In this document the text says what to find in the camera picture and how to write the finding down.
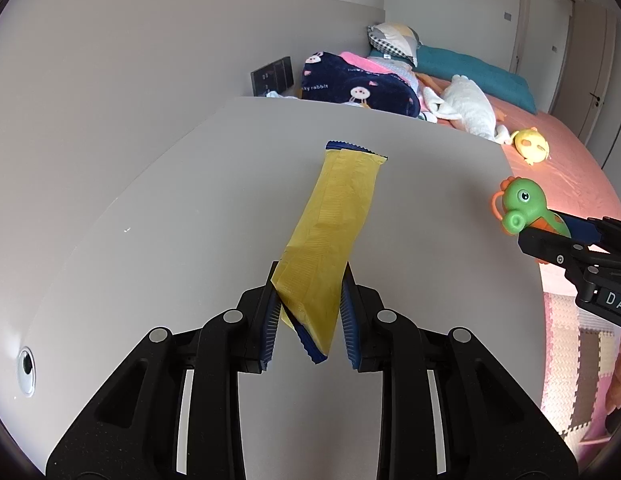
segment yellow chick toy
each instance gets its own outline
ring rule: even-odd
[[[531,166],[536,162],[542,162],[549,158],[551,149],[546,139],[537,131],[537,128],[513,132],[511,140],[515,149],[524,157]]]

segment wall socket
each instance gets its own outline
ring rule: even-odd
[[[271,91],[283,93],[294,84],[290,56],[278,59],[255,70],[255,72],[251,72],[250,79],[253,83],[253,95],[255,97],[263,97]]]

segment green dinosaur toy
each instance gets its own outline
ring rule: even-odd
[[[508,234],[519,234],[525,227],[531,226],[571,238],[566,222],[548,209],[546,195],[536,182],[510,176],[499,187],[501,191],[493,195],[491,207]],[[498,197],[502,197],[504,216],[495,205]]]

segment gray tabletop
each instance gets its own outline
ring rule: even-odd
[[[489,209],[511,174],[500,146],[384,112],[237,98],[113,202],[46,295],[25,339],[36,391],[12,413],[39,467],[148,330],[198,328],[264,283],[328,140],[389,158],[350,258],[357,282],[418,326],[468,327],[540,403],[539,267]],[[381,385],[379,374],[351,369],[341,329],[315,366],[281,326],[267,373],[239,381],[249,478],[374,478]]]

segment white plush toy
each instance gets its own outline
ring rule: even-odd
[[[433,89],[425,88],[424,101],[435,117],[450,121],[458,130],[499,144],[512,143],[507,128],[497,126],[491,102],[475,81],[465,75],[454,75],[441,97]]]

